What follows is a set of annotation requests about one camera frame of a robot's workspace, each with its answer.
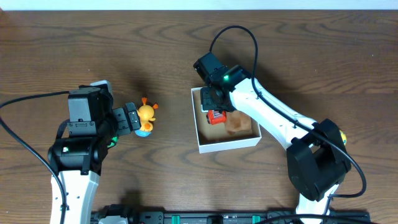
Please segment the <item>yellow rubber duck toy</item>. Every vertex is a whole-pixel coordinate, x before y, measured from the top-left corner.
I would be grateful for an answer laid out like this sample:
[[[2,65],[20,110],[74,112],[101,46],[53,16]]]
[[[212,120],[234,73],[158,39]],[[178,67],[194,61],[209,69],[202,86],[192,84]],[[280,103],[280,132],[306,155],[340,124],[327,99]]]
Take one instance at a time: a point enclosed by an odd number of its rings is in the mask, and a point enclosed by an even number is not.
[[[154,128],[153,122],[155,118],[155,110],[159,108],[157,103],[153,105],[147,104],[147,98],[142,97],[142,106],[137,110],[137,115],[139,117],[141,127],[135,131],[135,134],[139,137],[148,137]]]

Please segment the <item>brown plush capybara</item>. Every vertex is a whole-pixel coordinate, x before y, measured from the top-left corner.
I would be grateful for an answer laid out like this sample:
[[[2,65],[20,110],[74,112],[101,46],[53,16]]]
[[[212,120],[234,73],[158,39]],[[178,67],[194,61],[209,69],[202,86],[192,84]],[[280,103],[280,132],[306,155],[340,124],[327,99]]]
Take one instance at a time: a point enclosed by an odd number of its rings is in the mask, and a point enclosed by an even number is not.
[[[252,128],[251,118],[242,111],[226,112],[225,130],[228,134],[242,131],[250,131]]]

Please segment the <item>yellow ball with letters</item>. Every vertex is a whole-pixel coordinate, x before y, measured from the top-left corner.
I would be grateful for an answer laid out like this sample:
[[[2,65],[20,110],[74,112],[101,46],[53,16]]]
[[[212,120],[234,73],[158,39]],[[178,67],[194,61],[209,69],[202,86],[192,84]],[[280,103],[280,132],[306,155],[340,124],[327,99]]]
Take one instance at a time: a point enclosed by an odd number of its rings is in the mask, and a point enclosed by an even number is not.
[[[341,139],[343,141],[343,144],[346,145],[347,137],[346,137],[346,134],[342,130],[340,130],[340,136],[341,136]]]

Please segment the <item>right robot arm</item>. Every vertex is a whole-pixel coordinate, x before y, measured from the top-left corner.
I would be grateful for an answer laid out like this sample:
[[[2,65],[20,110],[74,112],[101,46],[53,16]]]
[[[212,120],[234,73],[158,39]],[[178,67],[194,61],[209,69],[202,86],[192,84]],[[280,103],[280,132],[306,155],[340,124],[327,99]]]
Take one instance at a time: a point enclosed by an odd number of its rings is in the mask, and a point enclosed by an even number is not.
[[[240,111],[270,133],[285,149],[288,176],[299,192],[295,209],[302,223],[323,223],[329,204],[351,170],[339,127],[329,119],[317,122],[278,100],[240,65],[228,68],[208,52],[193,65],[205,82],[205,111]]]

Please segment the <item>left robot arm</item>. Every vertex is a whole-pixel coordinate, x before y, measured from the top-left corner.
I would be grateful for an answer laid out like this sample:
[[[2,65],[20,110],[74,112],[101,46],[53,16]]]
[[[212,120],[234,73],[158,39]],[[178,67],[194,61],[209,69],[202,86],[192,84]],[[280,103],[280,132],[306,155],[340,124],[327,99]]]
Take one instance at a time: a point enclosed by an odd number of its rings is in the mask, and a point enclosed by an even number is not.
[[[52,176],[51,223],[89,223],[102,162],[118,137],[141,128],[134,103],[113,108],[108,84],[80,86],[68,95],[69,119],[48,152]]]

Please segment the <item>red toy fire truck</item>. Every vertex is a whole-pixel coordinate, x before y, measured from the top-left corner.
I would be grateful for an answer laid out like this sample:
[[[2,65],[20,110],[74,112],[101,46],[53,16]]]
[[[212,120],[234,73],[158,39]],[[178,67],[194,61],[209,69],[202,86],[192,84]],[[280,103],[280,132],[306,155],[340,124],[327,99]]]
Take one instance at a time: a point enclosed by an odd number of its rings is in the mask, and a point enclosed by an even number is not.
[[[226,113],[224,111],[219,112],[215,110],[209,110],[206,115],[207,121],[211,125],[216,125],[226,122]]]

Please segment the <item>green ridged disc toy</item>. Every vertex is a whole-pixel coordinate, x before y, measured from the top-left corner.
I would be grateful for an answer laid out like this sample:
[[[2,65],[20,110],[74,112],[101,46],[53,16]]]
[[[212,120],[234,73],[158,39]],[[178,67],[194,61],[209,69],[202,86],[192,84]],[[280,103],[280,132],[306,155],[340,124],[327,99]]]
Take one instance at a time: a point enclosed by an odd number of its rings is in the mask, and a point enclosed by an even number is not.
[[[118,136],[115,136],[115,137],[111,138],[111,140],[109,141],[109,143],[107,145],[107,148],[111,149],[112,147],[116,146],[117,143],[118,143],[118,140],[119,140]]]

